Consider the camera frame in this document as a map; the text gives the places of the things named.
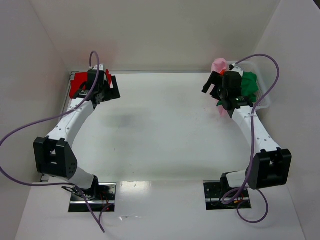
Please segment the red t-shirt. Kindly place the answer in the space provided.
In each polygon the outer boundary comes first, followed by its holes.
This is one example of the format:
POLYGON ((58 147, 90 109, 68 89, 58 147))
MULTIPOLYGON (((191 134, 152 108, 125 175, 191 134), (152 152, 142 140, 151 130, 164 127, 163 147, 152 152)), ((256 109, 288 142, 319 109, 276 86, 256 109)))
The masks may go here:
MULTIPOLYGON (((94 69, 91 69, 87 72, 76 72, 73 79, 70 81, 69 97, 74 99, 78 90, 89 91, 94 83, 96 72, 97 71, 94 69)), ((102 86, 105 82, 108 82, 110 85, 112 83, 112 77, 113 76, 109 73, 108 69, 104 73, 102 70, 100 70, 95 90, 98 88, 98 86, 102 86)))

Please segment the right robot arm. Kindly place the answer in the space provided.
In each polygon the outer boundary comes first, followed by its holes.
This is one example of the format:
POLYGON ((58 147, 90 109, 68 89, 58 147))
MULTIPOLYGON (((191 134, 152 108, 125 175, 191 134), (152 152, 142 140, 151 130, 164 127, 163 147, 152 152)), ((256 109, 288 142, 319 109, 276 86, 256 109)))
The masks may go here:
POLYGON ((281 148, 269 135, 260 121, 254 104, 242 95, 242 76, 236 71, 224 74, 213 71, 202 92, 212 87, 211 97, 221 101, 222 107, 238 125, 251 146, 247 169, 223 174, 230 189, 259 190, 287 183, 292 161, 288 149, 281 148))

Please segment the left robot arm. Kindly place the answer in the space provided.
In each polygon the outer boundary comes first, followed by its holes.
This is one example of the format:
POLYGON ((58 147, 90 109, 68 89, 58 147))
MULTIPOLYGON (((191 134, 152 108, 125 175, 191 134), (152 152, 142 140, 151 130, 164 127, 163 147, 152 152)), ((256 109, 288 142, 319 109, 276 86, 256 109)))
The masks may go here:
POLYGON ((103 102, 119 99, 116 77, 108 70, 78 72, 71 80, 70 113, 63 116, 46 137, 33 143, 36 169, 40 174, 57 177, 73 184, 73 192, 90 199, 100 195, 98 177, 78 165, 73 143, 87 118, 103 102))

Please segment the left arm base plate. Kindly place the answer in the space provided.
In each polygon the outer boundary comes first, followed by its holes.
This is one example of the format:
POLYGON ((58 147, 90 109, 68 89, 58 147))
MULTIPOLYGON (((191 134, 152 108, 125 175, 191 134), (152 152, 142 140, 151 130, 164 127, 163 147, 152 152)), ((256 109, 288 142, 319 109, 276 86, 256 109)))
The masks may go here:
MULTIPOLYGON (((71 193, 68 208, 69 213, 89 212, 86 202, 78 190, 76 190, 74 187, 65 187, 64 189, 67 192, 71 193)), ((101 212, 104 208, 106 208, 106 212, 114 212, 116 190, 116 183, 100 183, 98 193, 96 193, 95 196, 87 195, 85 191, 83 191, 83 194, 86 197, 86 200, 93 212, 101 212)))

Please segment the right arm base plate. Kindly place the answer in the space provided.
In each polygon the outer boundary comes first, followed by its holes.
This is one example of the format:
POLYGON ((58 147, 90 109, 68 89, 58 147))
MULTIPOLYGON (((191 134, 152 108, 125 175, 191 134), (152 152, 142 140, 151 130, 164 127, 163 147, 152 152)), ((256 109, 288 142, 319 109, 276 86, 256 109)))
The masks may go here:
POLYGON ((238 198, 230 204, 222 204, 222 197, 232 188, 227 183, 222 183, 221 180, 204 181, 204 196, 206 210, 236 210, 239 206, 240 209, 251 209, 251 202, 248 190, 244 190, 238 198))

